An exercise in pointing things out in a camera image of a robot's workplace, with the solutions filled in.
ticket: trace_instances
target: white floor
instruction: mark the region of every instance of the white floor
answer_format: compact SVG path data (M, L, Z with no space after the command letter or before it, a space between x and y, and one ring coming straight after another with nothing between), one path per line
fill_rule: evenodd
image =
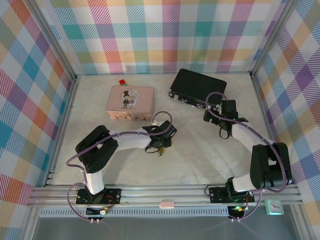
M240 117L245 117L261 134L268 137L254 87L248 74L209 74L227 82L225 94L235 99ZM113 85L125 79L129 86L155 88L154 112L168 111L177 133L172 147L163 156L147 154L143 149L117 152L104 170L105 184L207 184L225 183L226 179L249 172L251 154L232 137L219 137L219 127L203 121L204 109L196 109L168 96L176 74L132 74L82 76L66 128L52 183L73 184L83 181L78 169L66 166L76 154L76 145L96 126L109 130L135 130L151 125L146 121L112 120L106 112ZM157 121L168 119L165 114Z

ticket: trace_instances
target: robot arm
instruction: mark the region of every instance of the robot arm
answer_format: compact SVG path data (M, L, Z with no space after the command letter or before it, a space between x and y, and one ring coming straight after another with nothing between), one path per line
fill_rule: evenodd
M238 117L235 100L221 101L220 111L213 109L213 112L225 119L236 120L250 126L245 118ZM232 197L232 195L238 196L239 194L237 193L263 188L281 187L283 185L281 168L275 154L271 148L250 129L242 124L221 120L210 114L208 110L205 111L203 120L219 126L228 133L228 136L239 140L251 152L249 173L243 176L231 177L225 184L225 189L229 197ZM286 174L286 185L291 184L292 176L287 146L282 142L275 143L270 139L265 139L273 145L281 158Z
M135 132L146 134L160 133L167 129L169 124L169 121L165 121L160 126L144 126L137 129ZM176 132L176 128L171 125L167 132L160 135L119 134L116 137L106 140L101 147L96 146L90 151L79 156L79 160L85 168L86 187L92 194L92 198L99 195L99 193L102 193L105 189L105 184L103 182L103 169L115 152L133 148L168 148L172 145L171 138ZM116 131L108 130L104 125L100 125L76 146L75 151L80 153L105 137L117 133L118 132Z

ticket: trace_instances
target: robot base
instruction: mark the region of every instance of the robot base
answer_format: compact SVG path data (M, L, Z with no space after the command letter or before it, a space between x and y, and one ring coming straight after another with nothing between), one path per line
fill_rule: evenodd
M231 203L231 204L245 204L254 203L255 197L250 196L248 191L238 192L233 196L229 196L228 192L224 187L210 187L209 188L210 203L221 204L221 203Z
M80 188L77 191L75 204L88 205L117 205L120 203L121 189L120 188L105 188L96 195L92 195L87 188Z

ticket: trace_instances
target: plaid wallpaper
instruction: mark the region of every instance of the plaid wallpaper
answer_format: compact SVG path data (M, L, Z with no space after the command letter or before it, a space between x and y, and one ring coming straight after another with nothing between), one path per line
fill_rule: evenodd
M246 72L285 4L285 0L37 2L79 74L176 73L180 68ZM268 18L269 29L264 25Z
M276 22L277 20L279 19L279 17L281 16L281 13L283 12L285 6L286 6L286 3L288 2L288 0L281 0L281 3L280 5L278 6L273 18L272 18L272 21L267 29L267 31L265 32L264 36L263 36L263 39L262 41L260 42L260 45L253 57L253 61L250 65L250 68L249 68L249 71L251 71L254 66L256 65L256 62L261 54L261 51L265 48L266 44L267 44L267 41L270 37L270 34L272 32L272 30L274 29L274 27L276 26Z
M300 0L256 82L320 239L320 1Z
M22 0L0 0L0 239L18 237L71 80Z

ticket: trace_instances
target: small clock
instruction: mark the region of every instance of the small clock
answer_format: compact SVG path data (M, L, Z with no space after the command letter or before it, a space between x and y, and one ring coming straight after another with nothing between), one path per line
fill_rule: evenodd
M268 215L282 215L284 214L284 208L282 207L281 200L266 199L264 200L266 213Z

